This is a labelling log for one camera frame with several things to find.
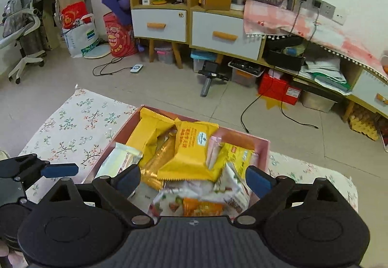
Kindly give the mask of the pink cardboard box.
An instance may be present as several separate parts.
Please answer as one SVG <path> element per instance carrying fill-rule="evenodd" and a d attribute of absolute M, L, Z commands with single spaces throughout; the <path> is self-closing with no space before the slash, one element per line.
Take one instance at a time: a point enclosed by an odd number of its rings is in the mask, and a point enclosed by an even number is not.
<path fill-rule="evenodd" d="M 143 107 L 148 108 L 148 109 L 150 109 L 154 112 L 157 112 L 159 114 L 162 114 L 168 118 L 171 118 L 171 119 L 173 119 L 173 121 L 175 121 L 175 119 L 177 119 L 177 118 L 179 118 L 180 120 L 189 121 L 189 122 L 196 122 L 197 121 L 197 120 L 194 120 L 193 118 L 180 116 L 178 114 L 174 114 L 171 112 L 166 112 L 165 110 L 160 110 L 160 109 L 156 109 L 153 107 L 142 106 L 137 111 L 135 111 L 134 114 L 131 115 L 129 120 L 125 123 L 125 125 L 119 131 L 118 138 L 116 138 L 116 141 L 118 143 L 122 143 L 122 144 L 126 145 L 126 141 L 128 140 L 129 136 L 134 131 L 136 125 L 140 121 L 140 113 L 139 112 Z M 156 151 L 159 150 L 159 148 L 161 148 L 162 144 L 166 141 L 168 134 L 173 133 L 173 132 L 177 134 L 176 125 L 173 128 L 171 128 L 170 130 L 168 130 L 165 134 L 158 137 Z M 229 143 L 229 144 L 232 144 L 232 145 L 235 145 L 238 147 L 243 147 L 245 149 L 253 150 L 258 154 L 261 151 L 266 152 L 267 150 L 269 150 L 269 146 L 270 146 L 269 141 L 266 139 L 255 137 L 255 136 L 252 136 L 249 134 L 244 134 L 244 133 L 241 133 L 239 131 L 231 130 L 227 127 L 222 127 L 222 126 L 219 126 L 218 131 L 215 134 L 213 134 L 212 136 L 221 137 L 223 143 Z M 103 160 L 99 160 L 97 162 L 97 165 L 91 170 L 91 172 L 87 176 L 86 181 L 91 181 L 93 178 L 95 178 L 102 163 L 103 163 Z M 259 161 L 257 162 L 256 165 L 253 165 L 253 166 L 258 167 L 261 170 L 265 170 L 266 169 L 265 163 L 266 162 L 264 161 L 264 159 L 261 158 L 259 155 Z M 150 188 L 148 185 L 146 185 L 145 183 L 143 183 L 141 181 L 140 188 L 138 190 L 134 190 L 134 192 L 132 193 L 135 196 L 133 203 L 136 206 L 138 206 L 138 208 L 142 209 L 144 212 L 149 213 L 149 205 L 153 201 L 154 197 L 156 197 L 156 195 L 159 193 L 159 191 L 160 190 L 154 190 L 154 189 Z M 211 194 L 212 193 L 210 193 L 206 197 L 203 197 L 201 201 L 213 202 L 211 200 Z M 251 199 L 250 199 L 249 206 L 251 205 L 251 201 L 252 201 L 252 191 L 251 191 Z"/>

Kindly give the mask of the large yellow snack pack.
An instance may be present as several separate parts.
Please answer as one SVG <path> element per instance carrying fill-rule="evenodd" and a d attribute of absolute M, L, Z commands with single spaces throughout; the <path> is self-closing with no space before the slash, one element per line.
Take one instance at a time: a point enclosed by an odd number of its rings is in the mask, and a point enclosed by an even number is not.
<path fill-rule="evenodd" d="M 143 107 L 140 110 L 140 121 L 126 141 L 126 145 L 142 153 L 138 165 L 140 168 L 154 157 L 158 137 L 175 126 L 173 119 Z"/>

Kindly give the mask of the floral tablecloth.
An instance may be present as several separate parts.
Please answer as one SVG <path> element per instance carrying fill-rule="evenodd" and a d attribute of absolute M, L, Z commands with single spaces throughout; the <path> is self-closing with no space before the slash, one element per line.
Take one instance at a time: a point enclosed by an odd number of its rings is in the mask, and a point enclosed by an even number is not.
<path fill-rule="evenodd" d="M 77 88 L 42 124 L 23 148 L 22 154 L 35 152 L 41 159 L 54 163 L 75 162 L 80 166 L 76 179 L 84 181 L 135 111 L 133 105 Z M 326 177 L 354 209 L 358 208 L 356 187 L 341 173 L 270 150 L 261 151 L 259 155 L 272 176 L 291 176 L 299 183 L 311 183 L 318 176 Z"/>

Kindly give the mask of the red storage box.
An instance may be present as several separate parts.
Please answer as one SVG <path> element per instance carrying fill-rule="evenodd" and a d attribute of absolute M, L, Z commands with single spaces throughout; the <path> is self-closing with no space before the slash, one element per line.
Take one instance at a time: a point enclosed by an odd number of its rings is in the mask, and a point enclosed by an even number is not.
<path fill-rule="evenodd" d="M 264 73 L 259 83 L 258 94 L 295 105 L 299 100 L 301 89 L 292 86 L 286 78 L 273 78 Z"/>

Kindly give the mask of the white shopping bag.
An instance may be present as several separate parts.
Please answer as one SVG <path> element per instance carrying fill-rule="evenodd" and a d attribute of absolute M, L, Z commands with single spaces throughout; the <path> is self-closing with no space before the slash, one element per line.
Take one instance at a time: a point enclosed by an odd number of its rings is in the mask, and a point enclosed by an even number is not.
<path fill-rule="evenodd" d="M 66 6 L 61 11 L 62 36 L 72 58 L 84 57 L 99 43 L 95 17 L 84 1 Z"/>

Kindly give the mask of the wooden cabinet with drawers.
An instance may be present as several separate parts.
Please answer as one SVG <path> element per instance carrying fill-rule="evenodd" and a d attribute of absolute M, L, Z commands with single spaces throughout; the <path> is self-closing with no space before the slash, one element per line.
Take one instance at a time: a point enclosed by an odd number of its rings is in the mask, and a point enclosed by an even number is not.
<path fill-rule="evenodd" d="M 387 82 L 339 53 L 296 35 L 247 36 L 244 31 L 244 11 L 232 10 L 232 0 L 129 2 L 135 36 L 151 42 L 165 40 L 173 46 L 187 44 L 193 49 L 207 50 L 220 57 L 228 55 L 288 72 L 299 71 L 304 61 L 271 49 L 272 42 L 296 37 L 309 48 L 320 47 L 340 57 L 343 62 L 345 78 L 350 87 L 347 99 L 372 112 L 387 115 Z M 371 47 L 371 40 L 376 37 L 380 47 L 385 46 L 387 17 L 383 14 L 383 7 L 386 4 L 387 0 L 296 0 L 291 11 L 308 17 L 320 15 L 330 20 L 359 39 L 380 60 L 377 50 Z"/>

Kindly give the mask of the white cream cake pack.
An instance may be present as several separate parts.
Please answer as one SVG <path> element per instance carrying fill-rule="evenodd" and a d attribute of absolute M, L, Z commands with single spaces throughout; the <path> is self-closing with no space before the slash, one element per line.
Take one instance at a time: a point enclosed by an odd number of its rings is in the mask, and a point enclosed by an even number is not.
<path fill-rule="evenodd" d="M 101 176 L 115 177 L 130 165 L 138 164 L 143 153 L 122 143 L 115 143 L 113 150 L 104 160 L 95 178 Z"/>

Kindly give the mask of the red gift bag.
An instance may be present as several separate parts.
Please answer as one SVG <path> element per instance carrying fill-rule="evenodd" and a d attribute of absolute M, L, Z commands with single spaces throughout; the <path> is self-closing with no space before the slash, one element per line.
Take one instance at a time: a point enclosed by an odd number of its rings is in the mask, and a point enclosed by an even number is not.
<path fill-rule="evenodd" d="M 131 24 L 123 25 L 113 13 L 103 16 L 108 43 L 113 57 L 122 58 L 137 53 L 137 44 Z"/>

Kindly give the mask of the white office chair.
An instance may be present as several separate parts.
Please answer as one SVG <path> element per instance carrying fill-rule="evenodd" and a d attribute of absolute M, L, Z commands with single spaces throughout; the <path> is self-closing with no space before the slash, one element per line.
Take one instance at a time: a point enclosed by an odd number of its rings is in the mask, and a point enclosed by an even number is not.
<path fill-rule="evenodd" d="M 3 13 L 2 25 L 4 26 L 3 39 L 1 40 L 1 49 L 11 44 L 20 45 L 20 39 L 37 31 L 41 26 L 41 20 L 38 17 L 38 10 L 33 6 L 34 0 L 9 0 Z M 43 67 L 45 50 L 40 50 L 32 54 L 25 54 L 24 49 L 20 47 L 22 58 L 15 68 L 8 74 L 8 80 L 15 78 L 15 83 L 19 84 L 21 75 L 28 64 L 37 64 Z"/>

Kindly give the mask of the gold wafer pack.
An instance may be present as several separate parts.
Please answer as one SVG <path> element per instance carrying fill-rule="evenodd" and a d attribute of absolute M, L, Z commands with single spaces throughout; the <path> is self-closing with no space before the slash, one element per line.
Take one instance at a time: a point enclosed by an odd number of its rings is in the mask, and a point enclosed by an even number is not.
<path fill-rule="evenodd" d="M 158 178 L 159 170 L 175 155 L 176 133 L 169 133 L 154 157 L 141 168 L 141 181 L 154 190 L 162 190 L 164 181 Z"/>

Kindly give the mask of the pink cake pack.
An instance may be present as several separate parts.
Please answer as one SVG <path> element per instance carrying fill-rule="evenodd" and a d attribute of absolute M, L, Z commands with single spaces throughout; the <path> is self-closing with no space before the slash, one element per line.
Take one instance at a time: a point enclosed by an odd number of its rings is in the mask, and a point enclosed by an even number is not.
<path fill-rule="evenodd" d="M 207 148 L 207 159 L 206 159 L 206 165 L 209 170 L 211 170 L 214 167 L 221 148 L 222 148 L 222 138 L 212 136 L 209 139 L 209 144 Z"/>

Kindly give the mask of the yellow noodle snack pack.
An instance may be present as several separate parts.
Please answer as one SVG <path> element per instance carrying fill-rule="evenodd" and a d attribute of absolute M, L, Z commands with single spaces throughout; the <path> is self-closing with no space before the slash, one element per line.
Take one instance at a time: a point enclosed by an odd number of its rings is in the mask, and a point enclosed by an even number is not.
<path fill-rule="evenodd" d="M 238 176 L 245 180 L 247 168 L 250 165 L 256 165 L 258 161 L 259 154 L 253 150 L 229 143 L 221 143 L 220 146 L 213 149 L 209 169 L 214 171 L 219 170 L 231 163 Z"/>

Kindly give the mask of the pink cloth on cabinet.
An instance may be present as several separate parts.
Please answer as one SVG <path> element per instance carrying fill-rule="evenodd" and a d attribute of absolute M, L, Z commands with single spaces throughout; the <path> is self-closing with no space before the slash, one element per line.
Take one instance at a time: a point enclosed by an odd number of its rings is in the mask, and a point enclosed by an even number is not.
<path fill-rule="evenodd" d="M 331 23 L 320 15 L 308 17 L 269 4 L 247 0 L 243 21 L 247 36 L 296 35 L 339 53 L 387 82 L 387 73 L 380 60 L 374 57 L 359 39 L 344 32 L 339 25 Z"/>

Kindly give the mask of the white blue biscuit pack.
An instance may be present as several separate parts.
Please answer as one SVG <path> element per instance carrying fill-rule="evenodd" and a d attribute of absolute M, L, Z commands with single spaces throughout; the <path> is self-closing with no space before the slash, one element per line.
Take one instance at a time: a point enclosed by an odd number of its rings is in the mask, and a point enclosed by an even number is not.
<path fill-rule="evenodd" d="M 194 198 L 184 198 L 185 217 L 211 217 L 224 213 L 224 205 L 216 202 L 200 201 Z"/>

